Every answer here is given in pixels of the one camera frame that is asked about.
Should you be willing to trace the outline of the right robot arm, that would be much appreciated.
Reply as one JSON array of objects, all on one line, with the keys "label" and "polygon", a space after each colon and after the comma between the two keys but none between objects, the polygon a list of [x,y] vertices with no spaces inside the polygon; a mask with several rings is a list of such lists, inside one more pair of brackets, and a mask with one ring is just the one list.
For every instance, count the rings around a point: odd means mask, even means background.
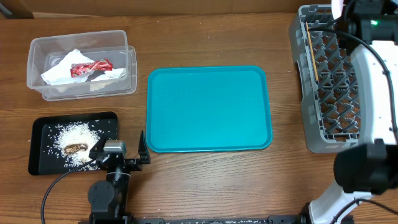
[{"label": "right robot arm", "polygon": [[301,223],[353,223],[348,214],[397,188],[397,1],[332,1],[333,29],[356,72],[358,145],[338,153],[334,181],[304,207]]}]

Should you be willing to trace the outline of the white paper napkin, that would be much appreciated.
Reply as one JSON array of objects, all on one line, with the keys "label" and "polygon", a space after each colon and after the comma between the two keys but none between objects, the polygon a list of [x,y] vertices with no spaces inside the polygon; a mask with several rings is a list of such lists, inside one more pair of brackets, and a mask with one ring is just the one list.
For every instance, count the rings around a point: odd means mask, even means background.
[{"label": "white paper napkin", "polygon": [[73,64],[93,63],[94,60],[84,56],[78,49],[69,52],[56,66],[47,70],[41,77],[48,85],[63,85],[71,83],[83,83],[87,80],[87,75],[82,77],[72,77],[70,69]]}]

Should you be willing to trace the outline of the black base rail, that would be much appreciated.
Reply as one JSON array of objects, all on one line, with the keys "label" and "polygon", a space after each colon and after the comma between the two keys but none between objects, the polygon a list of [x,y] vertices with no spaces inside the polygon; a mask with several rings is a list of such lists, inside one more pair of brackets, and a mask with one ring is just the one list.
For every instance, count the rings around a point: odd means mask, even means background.
[{"label": "black base rail", "polygon": [[131,221],[82,221],[89,223],[132,223],[132,224],[308,224],[310,219],[305,215],[270,215],[267,218],[214,218],[214,219],[184,219],[164,220],[163,218],[134,218]]}]

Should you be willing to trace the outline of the red sauce packet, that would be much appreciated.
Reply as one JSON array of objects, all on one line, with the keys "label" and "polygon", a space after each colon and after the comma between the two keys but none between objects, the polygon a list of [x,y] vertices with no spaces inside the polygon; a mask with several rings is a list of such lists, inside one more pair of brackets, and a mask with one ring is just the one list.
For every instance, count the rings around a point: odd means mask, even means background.
[{"label": "red sauce packet", "polygon": [[71,77],[80,77],[96,70],[111,71],[113,64],[108,59],[97,60],[90,63],[73,64],[70,73]]}]

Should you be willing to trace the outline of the black plastic tray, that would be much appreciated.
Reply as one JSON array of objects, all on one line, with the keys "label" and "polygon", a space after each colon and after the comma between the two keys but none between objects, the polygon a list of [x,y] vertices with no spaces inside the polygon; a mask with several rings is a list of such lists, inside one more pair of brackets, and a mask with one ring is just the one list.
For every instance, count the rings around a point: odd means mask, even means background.
[{"label": "black plastic tray", "polygon": [[39,172],[42,130],[46,124],[67,123],[72,121],[91,121],[97,119],[114,119],[117,121],[118,124],[118,117],[114,112],[51,116],[51,117],[43,117],[36,119],[32,126],[32,136],[30,142],[30,154],[29,154],[29,165],[28,165],[29,174],[50,175],[50,174],[41,174]]}]

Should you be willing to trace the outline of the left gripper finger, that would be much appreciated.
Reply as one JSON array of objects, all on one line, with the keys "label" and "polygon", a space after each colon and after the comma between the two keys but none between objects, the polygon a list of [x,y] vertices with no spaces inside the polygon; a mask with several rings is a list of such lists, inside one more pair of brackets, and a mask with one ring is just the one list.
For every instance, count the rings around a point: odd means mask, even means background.
[{"label": "left gripper finger", "polygon": [[90,149],[89,158],[96,159],[98,154],[103,151],[104,145],[107,141],[107,136],[102,134],[100,139],[96,142],[96,144]]},{"label": "left gripper finger", "polygon": [[147,148],[144,131],[141,131],[139,146],[138,146],[139,159],[141,164],[150,164],[151,158]]}]

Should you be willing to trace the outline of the wooden chopstick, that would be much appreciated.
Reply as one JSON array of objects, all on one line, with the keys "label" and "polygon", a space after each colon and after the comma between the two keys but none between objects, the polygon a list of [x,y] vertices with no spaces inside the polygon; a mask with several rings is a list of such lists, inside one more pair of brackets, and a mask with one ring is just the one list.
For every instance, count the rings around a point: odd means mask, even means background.
[{"label": "wooden chopstick", "polygon": [[308,36],[308,44],[309,44],[309,49],[310,49],[310,55],[311,55],[311,60],[312,60],[312,67],[313,67],[313,72],[314,72],[314,76],[315,76],[315,81],[318,82],[319,77],[318,77],[318,71],[317,71],[317,67],[316,67],[315,56],[313,53],[312,38],[310,35],[308,22],[305,22],[305,27],[306,27],[307,36]]}]

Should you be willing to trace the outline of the teal serving tray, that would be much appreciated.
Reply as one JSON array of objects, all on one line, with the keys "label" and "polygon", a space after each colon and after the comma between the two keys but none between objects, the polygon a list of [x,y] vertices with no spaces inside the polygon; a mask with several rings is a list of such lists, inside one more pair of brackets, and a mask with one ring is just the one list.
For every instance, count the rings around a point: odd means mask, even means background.
[{"label": "teal serving tray", "polygon": [[155,152],[256,150],[273,138],[258,66],[158,68],[148,77],[146,143]]}]

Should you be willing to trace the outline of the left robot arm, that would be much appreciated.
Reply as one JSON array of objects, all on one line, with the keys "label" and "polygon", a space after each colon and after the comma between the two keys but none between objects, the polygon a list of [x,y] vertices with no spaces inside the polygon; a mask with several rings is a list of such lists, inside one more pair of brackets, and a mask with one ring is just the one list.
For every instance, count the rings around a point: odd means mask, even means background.
[{"label": "left robot arm", "polygon": [[90,223],[136,223],[126,210],[131,172],[141,171],[150,164],[146,139],[141,132],[138,158],[126,158],[126,145],[122,140],[109,140],[102,136],[90,149],[89,158],[106,172],[104,180],[95,182],[88,191],[91,205]]}]

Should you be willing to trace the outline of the clear plastic storage bin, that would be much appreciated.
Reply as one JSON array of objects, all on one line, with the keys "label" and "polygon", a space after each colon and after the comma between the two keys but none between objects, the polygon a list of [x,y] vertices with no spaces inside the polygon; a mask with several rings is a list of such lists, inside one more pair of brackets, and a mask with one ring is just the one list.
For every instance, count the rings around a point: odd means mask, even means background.
[{"label": "clear plastic storage bin", "polygon": [[[88,77],[83,83],[46,84],[41,74],[56,66],[74,49],[78,49],[84,56],[94,61],[108,59],[113,64],[113,68],[125,68],[125,76],[91,82],[90,75],[104,72],[96,70],[86,74]],[[27,86],[41,93],[47,101],[130,94],[136,90],[137,86],[136,52],[128,45],[127,35],[123,30],[36,38],[30,43]]]}]

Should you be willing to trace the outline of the brown food scrap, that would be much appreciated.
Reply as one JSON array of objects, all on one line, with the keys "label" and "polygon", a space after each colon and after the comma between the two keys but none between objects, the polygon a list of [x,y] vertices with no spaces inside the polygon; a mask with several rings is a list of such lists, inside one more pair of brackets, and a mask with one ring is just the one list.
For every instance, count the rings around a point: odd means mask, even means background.
[{"label": "brown food scrap", "polygon": [[70,155],[74,154],[80,151],[86,151],[88,149],[88,145],[85,143],[79,143],[79,144],[70,144],[67,145],[63,151],[65,154]]}]

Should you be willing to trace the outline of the grey dishwasher rack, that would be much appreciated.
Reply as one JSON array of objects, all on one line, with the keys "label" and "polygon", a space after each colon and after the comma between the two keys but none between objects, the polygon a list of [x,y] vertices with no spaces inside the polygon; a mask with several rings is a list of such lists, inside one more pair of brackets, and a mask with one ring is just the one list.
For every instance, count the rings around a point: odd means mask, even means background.
[{"label": "grey dishwasher rack", "polygon": [[309,28],[332,21],[326,4],[303,5],[289,27],[293,63],[302,87],[302,121],[313,153],[334,153],[354,146],[361,125],[354,68],[335,34],[310,32],[319,81],[315,81],[305,22]]}]

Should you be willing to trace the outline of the pile of white rice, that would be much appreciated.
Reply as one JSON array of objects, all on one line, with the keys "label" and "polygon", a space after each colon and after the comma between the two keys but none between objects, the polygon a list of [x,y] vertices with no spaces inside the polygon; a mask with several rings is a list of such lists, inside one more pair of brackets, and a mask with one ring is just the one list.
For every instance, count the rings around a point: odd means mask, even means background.
[{"label": "pile of white rice", "polygon": [[[41,174],[64,173],[90,160],[90,149],[105,134],[108,139],[118,138],[118,124],[114,119],[72,121],[46,124],[40,145]],[[63,149],[70,144],[85,143],[86,151],[67,155]]]}]

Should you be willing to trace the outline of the large white plate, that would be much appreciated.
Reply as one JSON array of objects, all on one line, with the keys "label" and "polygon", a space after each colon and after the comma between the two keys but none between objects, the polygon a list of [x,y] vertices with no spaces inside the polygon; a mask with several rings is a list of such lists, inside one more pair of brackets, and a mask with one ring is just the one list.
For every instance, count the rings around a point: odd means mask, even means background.
[{"label": "large white plate", "polygon": [[339,19],[342,16],[345,0],[331,0],[331,15],[333,19]]}]

